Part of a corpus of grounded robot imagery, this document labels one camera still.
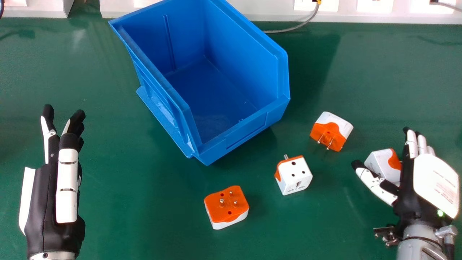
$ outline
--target blue plastic bin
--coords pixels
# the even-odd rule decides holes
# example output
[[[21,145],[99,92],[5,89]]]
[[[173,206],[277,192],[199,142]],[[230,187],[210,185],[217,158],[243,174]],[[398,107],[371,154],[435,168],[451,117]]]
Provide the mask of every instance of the blue plastic bin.
[[[186,157],[209,165],[281,119],[287,53],[226,1],[164,0],[109,23]]]

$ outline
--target green table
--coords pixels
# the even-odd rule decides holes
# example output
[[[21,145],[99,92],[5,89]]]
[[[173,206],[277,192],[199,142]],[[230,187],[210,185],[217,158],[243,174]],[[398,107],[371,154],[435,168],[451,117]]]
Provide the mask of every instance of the green table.
[[[59,130],[76,109],[87,114],[79,259],[394,259],[372,228],[397,218],[350,162],[387,147],[400,154],[408,125],[462,173],[462,27],[314,23],[271,37],[289,54],[286,113],[206,167],[138,98],[130,57],[91,3],[77,1],[69,19],[2,19],[0,260],[25,257],[19,197],[24,167],[43,164],[46,103]],[[322,111],[355,127],[339,153],[309,138]],[[314,178],[304,192],[281,195],[273,174],[283,154],[305,156]],[[203,198],[231,185],[249,216],[212,230]],[[462,259],[462,238],[456,246]]]

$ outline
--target gray cable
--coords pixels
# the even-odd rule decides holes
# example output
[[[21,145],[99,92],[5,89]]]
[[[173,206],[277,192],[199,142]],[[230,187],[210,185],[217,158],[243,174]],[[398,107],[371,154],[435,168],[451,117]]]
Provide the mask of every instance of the gray cable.
[[[431,5],[437,5],[437,6],[444,6],[444,7],[447,7],[447,8],[451,8],[451,9],[454,9],[458,12],[462,12],[462,9],[461,8],[458,8],[456,6],[452,6],[452,5],[448,5],[446,3],[438,3],[438,2],[431,2],[430,3]]]
[[[294,27],[287,28],[287,29],[282,29],[282,30],[272,30],[272,31],[263,31],[263,32],[264,33],[280,33],[280,32],[288,32],[288,31],[293,31],[295,29],[298,29],[298,28],[304,26],[305,24],[309,23],[316,16],[318,9],[319,9],[319,4],[316,4],[315,10],[313,11],[313,14],[310,16],[310,18],[308,18],[308,20],[302,22],[299,25],[296,25]]]

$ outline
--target orange and white adapter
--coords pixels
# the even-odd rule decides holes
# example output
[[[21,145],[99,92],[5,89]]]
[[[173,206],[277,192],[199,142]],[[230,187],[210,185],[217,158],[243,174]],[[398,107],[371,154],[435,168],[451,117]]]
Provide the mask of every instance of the orange and white adapter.
[[[302,155],[293,158],[284,155],[284,160],[276,167],[274,178],[282,195],[285,196],[306,189],[313,179],[313,174]]]
[[[237,185],[208,195],[204,204],[213,229],[231,226],[244,220],[249,213],[249,204]]]
[[[348,121],[324,111],[313,125],[310,137],[327,146],[327,150],[339,152],[352,130],[353,125]]]
[[[364,161],[364,165],[380,177],[399,185],[401,162],[392,148],[373,151]]]

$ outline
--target storage bin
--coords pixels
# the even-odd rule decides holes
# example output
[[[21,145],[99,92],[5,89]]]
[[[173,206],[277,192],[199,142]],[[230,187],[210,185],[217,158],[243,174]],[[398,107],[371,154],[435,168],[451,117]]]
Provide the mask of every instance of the storage bin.
[[[109,24],[186,157],[209,165],[281,119],[287,53],[226,1],[164,0]]]

